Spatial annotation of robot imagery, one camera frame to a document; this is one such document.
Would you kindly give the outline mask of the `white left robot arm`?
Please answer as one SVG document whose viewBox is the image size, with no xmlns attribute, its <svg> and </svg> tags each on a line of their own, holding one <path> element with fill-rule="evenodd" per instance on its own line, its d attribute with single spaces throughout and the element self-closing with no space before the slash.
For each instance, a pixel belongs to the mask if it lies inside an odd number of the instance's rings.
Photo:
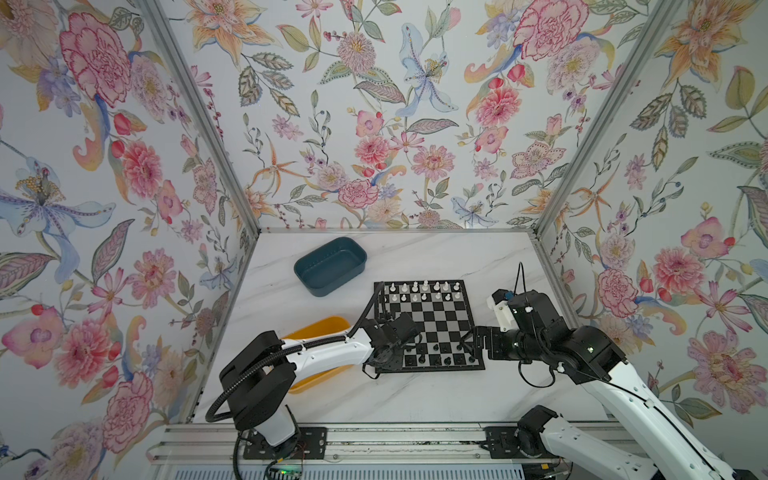
<svg viewBox="0 0 768 480">
<path fill-rule="evenodd" d="M 237 431 L 254 431 L 270 448 L 286 449 L 299 438 L 286 405 L 295 383 L 346 366 L 377 369 L 400 360 L 418 335 L 408 313 L 382 323 L 364 318 L 347 332 L 312 339 L 281 339 L 273 331 L 264 332 L 220 372 L 222 392 L 205 421 L 230 420 Z"/>
</svg>

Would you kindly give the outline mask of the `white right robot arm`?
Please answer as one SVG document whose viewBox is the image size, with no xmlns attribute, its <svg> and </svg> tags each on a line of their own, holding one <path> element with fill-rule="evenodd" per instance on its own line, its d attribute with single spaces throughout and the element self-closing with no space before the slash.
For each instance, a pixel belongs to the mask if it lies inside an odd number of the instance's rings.
<svg viewBox="0 0 768 480">
<path fill-rule="evenodd" d="M 495 327 L 475 327 L 460 344 L 472 356 L 540 362 L 596 399 L 643 450 L 632 455 L 587 434 L 554 410 L 537 405 L 505 443 L 537 458 L 551 454 L 601 479 L 751 479 L 699 441 L 648 389 L 623 351 L 603 331 L 571 328 L 549 297 L 535 290 L 498 290 L 488 299 Z"/>
</svg>

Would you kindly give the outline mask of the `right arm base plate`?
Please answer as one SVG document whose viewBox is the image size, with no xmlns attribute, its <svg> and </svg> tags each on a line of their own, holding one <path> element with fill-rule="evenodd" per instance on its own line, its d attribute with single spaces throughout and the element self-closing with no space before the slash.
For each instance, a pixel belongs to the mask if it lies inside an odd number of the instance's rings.
<svg viewBox="0 0 768 480">
<path fill-rule="evenodd" d="M 533 410 L 515 425 L 485 427 L 482 448 L 494 460 L 553 458 L 542 435 L 544 428 L 559 418 L 560 415 L 549 410 Z"/>
</svg>

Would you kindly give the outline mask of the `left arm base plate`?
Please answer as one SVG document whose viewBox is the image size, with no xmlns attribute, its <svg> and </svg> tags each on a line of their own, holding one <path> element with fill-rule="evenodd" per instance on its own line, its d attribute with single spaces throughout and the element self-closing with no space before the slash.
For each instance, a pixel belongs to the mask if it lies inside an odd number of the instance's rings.
<svg viewBox="0 0 768 480">
<path fill-rule="evenodd" d="M 282 434 L 265 437 L 257 429 L 244 435 L 245 460 L 323 460 L 328 442 L 328 429 L 308 425 L 290 424 L 293 431 L 286 438 Z"/>
</svg>

